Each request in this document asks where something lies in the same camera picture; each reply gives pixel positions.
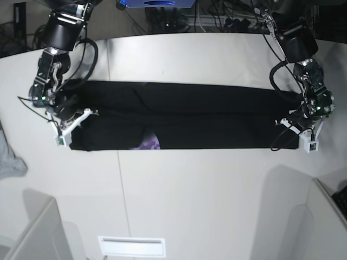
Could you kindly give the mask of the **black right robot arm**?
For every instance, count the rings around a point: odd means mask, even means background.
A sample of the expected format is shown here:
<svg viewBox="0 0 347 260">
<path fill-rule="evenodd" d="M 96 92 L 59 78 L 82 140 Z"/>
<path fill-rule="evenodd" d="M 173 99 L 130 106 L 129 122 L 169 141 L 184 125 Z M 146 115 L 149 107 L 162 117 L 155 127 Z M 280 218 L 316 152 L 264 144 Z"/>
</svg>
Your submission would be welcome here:
<svg viewBox="0 0 347 260">
<path fill-rule="evenodd" d="M 81 87 L 91 76 L 98 59 L 98 47 L 88 38 L 87 26 L 100 1 L 40 1 L 40 4 L 51 10 L 42 36 L 45 48 L 38 60 L 28 98 L 18 99 L 22 103 L 29 102 L 27 108 L 31 111 L 46 109 L 50 117 L 45 120 L 61 130 L 65 122 L 75 119 L 80 113 L 75 108 L 78 98 L 65 92 Z M 71 66 L 69 53 L 79 44 L 90 44 L 94 48 L 92 65 L 83 79 L 74 81 L 69 77 L 65 80 L 63 75 Z"/>
</svg>

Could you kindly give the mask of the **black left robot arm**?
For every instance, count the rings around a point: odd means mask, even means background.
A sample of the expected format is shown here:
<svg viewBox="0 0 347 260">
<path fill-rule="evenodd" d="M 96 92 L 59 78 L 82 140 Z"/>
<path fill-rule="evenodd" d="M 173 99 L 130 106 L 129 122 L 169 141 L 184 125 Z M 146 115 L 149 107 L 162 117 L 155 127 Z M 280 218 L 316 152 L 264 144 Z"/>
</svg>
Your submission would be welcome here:
<svg viewBox="0 0 347 260">
<path fill-rule="evenodd" d="M 305 12 L 311 6 L 311 1 L 283 1 L 275 11 L 252 7 L 255 17 L 263 19 L 284 53 L 284 58 L 271 69 L 269 80 L 281 98 L 300 104 L 297 114 L 301 128 L 313 127 L 317 121 L 329 117 L 336 108 L 334 97 L 324 83 L 324 71 L 314 59 L 318 45 L 305 19 Z M 274 81 L 277 70 L 288 64 L 293 65 L 290 73 L 300 89 L 293 98 Z"/>
</svg>

